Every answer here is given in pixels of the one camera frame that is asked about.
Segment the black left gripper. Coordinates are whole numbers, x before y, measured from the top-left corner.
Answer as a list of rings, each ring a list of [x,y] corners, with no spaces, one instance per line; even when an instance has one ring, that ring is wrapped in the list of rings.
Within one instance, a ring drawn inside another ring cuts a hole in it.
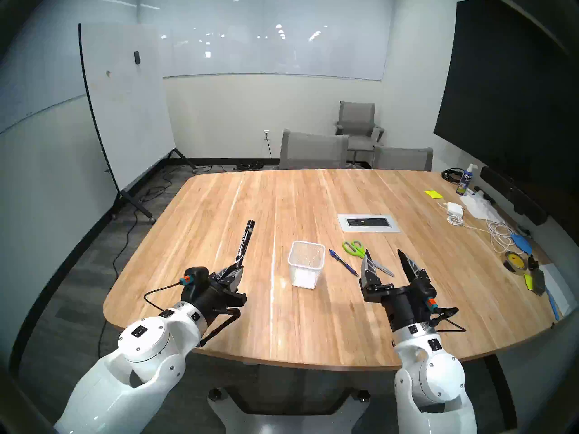
[[[237,293],[244,267],[228,266],[210,274],[210,279],[219,284],[195,285],[192,290],[192,305],[207,323],[213,323],[219,315],[238,317],[247,302],[245,293]]]

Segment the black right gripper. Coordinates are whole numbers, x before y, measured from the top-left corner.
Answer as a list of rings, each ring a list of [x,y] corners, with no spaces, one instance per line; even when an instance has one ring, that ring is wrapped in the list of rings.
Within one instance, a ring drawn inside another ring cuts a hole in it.
[[[398,249],[397,254],[408,286],[383,284],[368,249],[365,250],[360,272],[360,289],[364,301],[378,303],[385,309],[392,332],[428,322],[433,313],[430,302],[433,299],[433,286],[425,269],[419,269],[402,250]]]

